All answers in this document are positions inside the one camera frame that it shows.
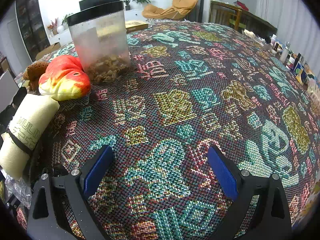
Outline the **small potted plant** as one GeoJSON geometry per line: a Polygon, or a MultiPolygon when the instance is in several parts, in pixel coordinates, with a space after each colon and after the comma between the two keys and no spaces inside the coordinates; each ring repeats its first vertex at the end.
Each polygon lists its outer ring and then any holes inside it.
{"type": "Polygon", "coordinates": [[[131,7],[130,7],[131,0],[123,0],[123,2],[125,4],[125,10],[126,11],[131,10],[131,7]]]}

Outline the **dark glass display cabinet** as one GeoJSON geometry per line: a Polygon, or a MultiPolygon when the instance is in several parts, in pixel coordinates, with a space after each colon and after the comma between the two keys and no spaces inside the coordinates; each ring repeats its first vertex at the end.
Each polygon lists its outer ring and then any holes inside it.
{"type": "Polygon", "coordinates": [[[16,0],[17,23],[27,53],[32,61],[50,46],[40,13],[39,0],[16,0]]]}

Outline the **left green potted plant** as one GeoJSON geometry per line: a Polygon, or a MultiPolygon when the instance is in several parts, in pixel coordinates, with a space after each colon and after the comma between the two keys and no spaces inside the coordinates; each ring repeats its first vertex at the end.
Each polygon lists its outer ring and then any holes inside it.
{"type": "Polygon", "coordinates": [[[62,20],[62,25],[65,25],[65,24],[67,24],[67,18],[69,18],[69,16],[71,16],[73,13],[70,13],[70,14],[66,14],[65,15],[65,17],[63,18],[63,20],[62,20]]]}

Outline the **clear plastic container black lid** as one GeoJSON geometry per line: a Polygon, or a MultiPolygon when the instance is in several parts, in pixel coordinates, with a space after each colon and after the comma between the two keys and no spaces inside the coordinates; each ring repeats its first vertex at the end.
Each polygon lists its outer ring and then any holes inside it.
{"type": "Polygon", "coordinates": [[[111,83],[131,70],[122,1],[72,14],[67,24],[91,83],[111,83]]]}

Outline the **brown knitted scarf bundle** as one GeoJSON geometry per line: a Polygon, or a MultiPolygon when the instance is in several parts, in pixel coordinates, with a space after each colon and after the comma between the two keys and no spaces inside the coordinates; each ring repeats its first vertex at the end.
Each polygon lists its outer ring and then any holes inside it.
{"type": "Polygon", "coordinates": [[[23,74],[23,79],[29,81],[29,90],[38,91],[39,79],[41,75],[46,72],[48,65],[49,63],[46,61],[38,61],[26,68],[23,74]]]}

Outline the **red flower vase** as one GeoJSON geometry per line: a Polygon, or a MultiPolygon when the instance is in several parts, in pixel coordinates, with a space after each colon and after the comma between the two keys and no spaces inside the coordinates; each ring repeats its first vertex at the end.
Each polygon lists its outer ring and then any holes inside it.
{"type": "Polygon", "coordinates": [[[49,25],[47,25],[48,30],[51,31],[52,35],[57,35],[57,27],[58,27],[59,19],[56,18],[54,21],[51,21],[49,25]]]}

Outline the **cream towel with strap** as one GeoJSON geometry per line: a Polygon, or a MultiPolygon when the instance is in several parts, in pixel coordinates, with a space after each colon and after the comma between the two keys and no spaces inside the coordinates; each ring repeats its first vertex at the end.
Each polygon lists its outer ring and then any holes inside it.
{"type": "Polygon", "coordinates": [[[49,96],[27,94],[11,120],[1,147],[1,167],[20,179],[35,147],[60,105],[49,96]]]}

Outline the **red yellow fish plush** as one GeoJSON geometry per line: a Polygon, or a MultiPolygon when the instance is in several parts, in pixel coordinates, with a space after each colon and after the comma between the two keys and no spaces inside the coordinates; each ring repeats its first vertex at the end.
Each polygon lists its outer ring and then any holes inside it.
{"type": "Polygon", "coordinates": [[[56,101],[79,99],[91,90],[91,82],[84,72],[80,59],[61,55],[48,64],[39,78],[39,92],[56,101]]]}

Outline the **dark wooden bench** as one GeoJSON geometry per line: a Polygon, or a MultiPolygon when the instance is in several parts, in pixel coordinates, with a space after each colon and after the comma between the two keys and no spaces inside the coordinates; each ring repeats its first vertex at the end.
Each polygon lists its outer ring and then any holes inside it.
{"type": "Polygon", "coordinates": [[[243,10],[241,13],[240,23],[244,24],[245,29],[252,31],[256,36],[263,38],[267,43],[271,42],[271,37],[277,34],[278,29],[272,24],[255,16],[255,14],[243,10]]]}

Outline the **orange lounge chair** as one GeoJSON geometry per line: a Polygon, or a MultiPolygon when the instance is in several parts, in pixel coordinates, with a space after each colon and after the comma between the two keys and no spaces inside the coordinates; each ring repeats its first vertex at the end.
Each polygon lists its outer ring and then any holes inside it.
{"type": "Polygon", "coordinates": [[[172,0],[171,7],[162,9],[148,4],[142,11],[142,16],[147,19],[180,20],[185,18],[197,5],[198,0],[172,0]]]}

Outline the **black flat television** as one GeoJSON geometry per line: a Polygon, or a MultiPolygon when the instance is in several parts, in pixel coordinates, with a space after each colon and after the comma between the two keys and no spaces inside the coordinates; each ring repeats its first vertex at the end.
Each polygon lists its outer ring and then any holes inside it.
{"type": "Polygon", "coordinates": [[[91,7],[102,5],[105,3],[117,2],[117,1],[120,1],[120,0],[81,0],[79,2],[79,6],[80,6],[80,10],[83,11],[91,7]]]}

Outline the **wooden chair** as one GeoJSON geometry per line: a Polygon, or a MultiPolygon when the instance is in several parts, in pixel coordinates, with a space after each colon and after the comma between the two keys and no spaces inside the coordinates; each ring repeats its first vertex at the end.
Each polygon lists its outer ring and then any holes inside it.
{"type": "Polygon", "coordinates": [[[244,11],[245,10],[238,5],[211,0],[208,22],[225,25],[234,30],[245,30],[246,25],[241,22],[244,11]]]}

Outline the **grey storage bin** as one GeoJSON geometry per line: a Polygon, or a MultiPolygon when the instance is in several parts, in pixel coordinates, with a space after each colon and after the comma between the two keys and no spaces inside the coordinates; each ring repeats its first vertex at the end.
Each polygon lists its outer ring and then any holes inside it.
{"type": "Polygon", "coordinates": [[[16,95],[19,87],[12,75],[6,70],[0,79],[0,112],[12,103],[13,97],[16,95]]]}

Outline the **colourful woven table cloth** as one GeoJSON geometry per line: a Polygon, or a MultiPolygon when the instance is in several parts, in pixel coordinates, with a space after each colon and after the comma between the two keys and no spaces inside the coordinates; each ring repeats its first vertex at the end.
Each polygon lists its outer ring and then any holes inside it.
{"type": "Polygon", "coordinates": [[[115,161],[88,200],[113,239],[207,239],[226,198],[211,144],[255,176],[280,176],[291,220],[319,185],[319,112],[292,73],[217,24],[160,22],[127,37],[134,71],[63,101],[32,168],[81,168],[104,144],[115,161]]]}

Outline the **yellow flat box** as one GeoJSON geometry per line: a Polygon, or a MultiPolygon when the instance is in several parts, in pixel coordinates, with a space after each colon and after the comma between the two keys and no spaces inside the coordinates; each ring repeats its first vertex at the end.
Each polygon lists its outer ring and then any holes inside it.
{"type": "Polygon", "coordinates": [[[132,33],[135,31],[148,29],[150,24],[148,22],[139,21],[139,20],[129,20],[125,22],[126,33],[132,33]]]}

